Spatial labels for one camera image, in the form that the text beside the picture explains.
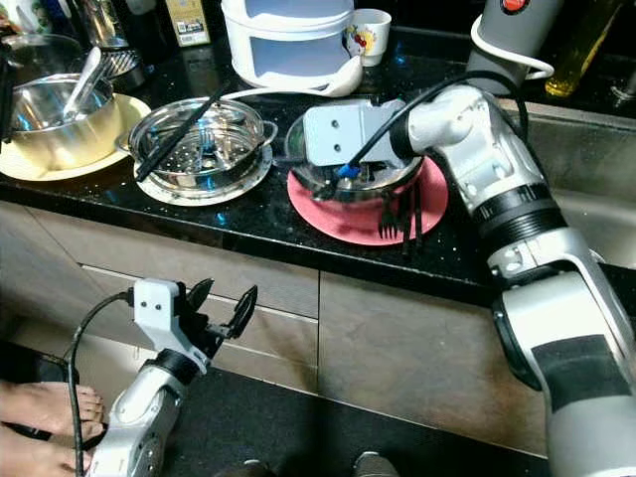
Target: dark floor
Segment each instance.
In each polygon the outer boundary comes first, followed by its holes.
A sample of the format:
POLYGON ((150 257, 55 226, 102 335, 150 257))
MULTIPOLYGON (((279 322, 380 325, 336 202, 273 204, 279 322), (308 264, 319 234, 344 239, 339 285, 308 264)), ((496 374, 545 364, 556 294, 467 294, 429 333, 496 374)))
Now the dark floor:
POLYGON ((545 459, 217 370, 192 385, 162 475, 212 477, 257 458, 280 477, 345 477, 369 449, 402 477, 550 475, 545 459))

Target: fork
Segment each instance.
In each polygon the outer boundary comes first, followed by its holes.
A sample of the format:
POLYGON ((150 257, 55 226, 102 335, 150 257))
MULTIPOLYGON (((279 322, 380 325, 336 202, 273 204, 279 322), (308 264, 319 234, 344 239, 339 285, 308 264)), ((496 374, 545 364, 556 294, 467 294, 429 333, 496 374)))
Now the fork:
POLYGON ((391 191, 383 193, 382 214, 378 224, 378 234, 380 234, 381 239, 393 239, 398 236, 399 219, 391 209, 394 198, 391 191))

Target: cord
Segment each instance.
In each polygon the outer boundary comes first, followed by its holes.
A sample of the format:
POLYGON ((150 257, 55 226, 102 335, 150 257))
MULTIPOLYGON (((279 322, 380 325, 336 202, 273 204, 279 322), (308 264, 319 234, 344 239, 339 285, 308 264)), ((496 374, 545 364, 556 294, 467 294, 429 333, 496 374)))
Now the cord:
POLYGON ((76 477, 83 475, 83 457, 81 450, 81 421, 80 421, 80 405, 78 404, 78 391, 76 390, 76 354, 78 353, 78 345, 80 344, 81 335, 88 326, 88 323, 94 318, 94 316, 105 308, 110 303, 117 300, 126 300, 129 304, 132 301, 131 290, 122 291, 120 293, 109 296, 108 298, 100 301, 95 305, 81 320, 78 328, 73 334, 73 340, 71 341, 71 356, 68 362, 69 373, 69 395, 71 396, 71 411, 73 413, 73 436, 76 448, 76 477))
POLYGON ((415 99, 410 101, 402 109, 396 112, 393 116, 391 116, 391 118, 389 118, 387 122, 380 126, 380 129, 378 129, 376 133, 371 136, 367 143, 362 146, 362 149, 360 149, 356 153, 351 161, 340 168, 340 170, 338 171, 338 176, 357 177, 357 170, 359 169, 360 162, 365 157, 365 155, 376 145, 376 143, 382 138, 382 136, 384 136, 392 128, 392 126, 396 124, 396 122, 398 122, 405 114, 410 112, 420 103, 431 101, 447 87, 471 79, 493 80, 498 82, 499 84, 502 84, 508 89, 515 100, 517 108, 519 109, 519 126, 512 122, 510 124, 512 124, 511 127, 515 134, 517 134, 526 143, 528 140, 528 110, 526 109, 526 104, 524 103, 519 87, 514 84, 511 79, 508 79, 499 73, 487 71, 466 72, 462 75, 458 75, 451 79, 439 82, 435 86, 427 89, 425 92, 418 95, 415 99))
POLYGON ((481 17, 482 15, 477 17, 470 29, 470 38, 477 48, 491 54, 493 57, 508 60, 509 62, 513 63, 519 63, 520 65, 538 70, 534 73, 528 73, 526 75, 526 80, 542 80, 543 78, 551 77, 555 73, 555 67, 546 62, 542 62, 541 60, 537 60, 536 58, 526 57, 525 55, 520 55, 518 53, 509 52, 508 50, 503 50, 486 42, 486 40, 481 38, 481 36, 479 35, 481 17))

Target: yellow plate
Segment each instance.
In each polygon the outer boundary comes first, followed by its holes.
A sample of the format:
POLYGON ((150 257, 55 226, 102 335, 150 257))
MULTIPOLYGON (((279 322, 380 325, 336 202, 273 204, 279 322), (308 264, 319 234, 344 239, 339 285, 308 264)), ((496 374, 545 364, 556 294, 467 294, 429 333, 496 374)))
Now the yellow plate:
MULTIPOLYGON (((115 101, 123 116, 124 131, 130 130, 142 117, 150 112, 150 107, 140 99, 125 94, 116 94, 115 101)), ((128 156, 127 152, 115 150, 112 154, 86 166, 50 171, 27 161, 12 143, 2 145, 0 172, 22 181, 62 181, 99 171, 128 156)))

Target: white container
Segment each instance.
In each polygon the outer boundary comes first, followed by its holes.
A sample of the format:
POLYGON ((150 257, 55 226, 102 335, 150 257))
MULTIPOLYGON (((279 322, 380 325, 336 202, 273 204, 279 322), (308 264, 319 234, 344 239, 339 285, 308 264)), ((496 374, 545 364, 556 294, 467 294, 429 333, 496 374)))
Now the white container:
POLYGON ((351 0, 224 0, 222 9, 233 67, 249 84, 318 87, 350 59, 341 35, 351 0))

